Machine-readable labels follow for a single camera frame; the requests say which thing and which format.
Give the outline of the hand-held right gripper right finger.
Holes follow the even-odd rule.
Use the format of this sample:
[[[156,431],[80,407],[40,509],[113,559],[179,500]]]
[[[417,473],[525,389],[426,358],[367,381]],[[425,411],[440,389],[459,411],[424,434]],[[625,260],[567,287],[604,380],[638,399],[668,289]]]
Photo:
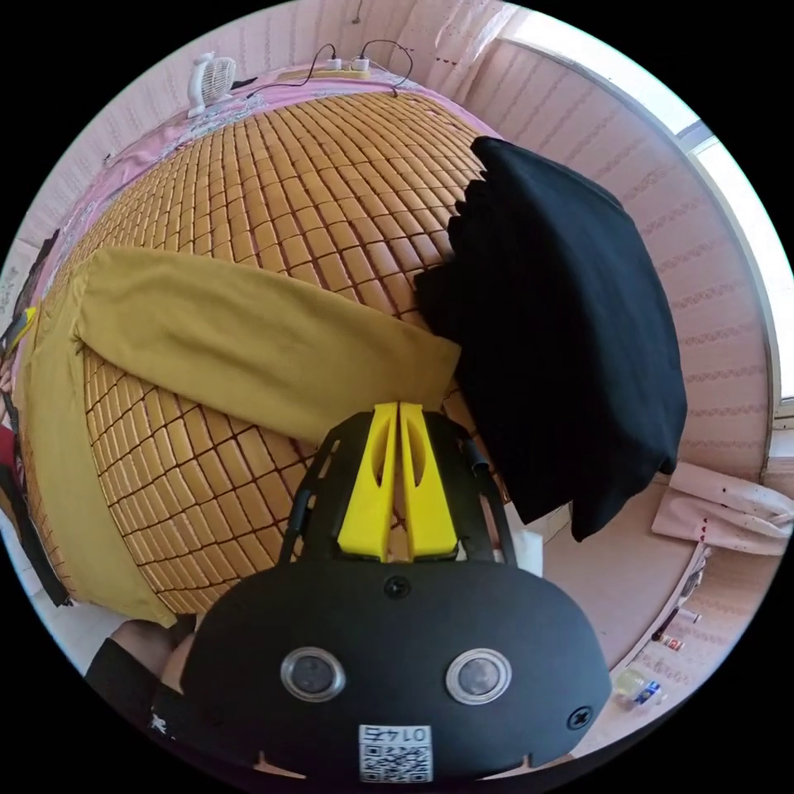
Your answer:
[[[450,558],[458,539],[424,411],[400,404],[405,528],[411,558]]]

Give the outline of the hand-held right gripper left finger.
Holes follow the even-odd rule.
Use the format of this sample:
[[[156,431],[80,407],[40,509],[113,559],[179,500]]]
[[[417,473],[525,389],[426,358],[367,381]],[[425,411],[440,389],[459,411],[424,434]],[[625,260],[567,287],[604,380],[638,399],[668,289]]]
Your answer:
[[[388,556],[395,492],[398,404],[378,404],[372,412],[361,460],[337,543],[347,555]]]

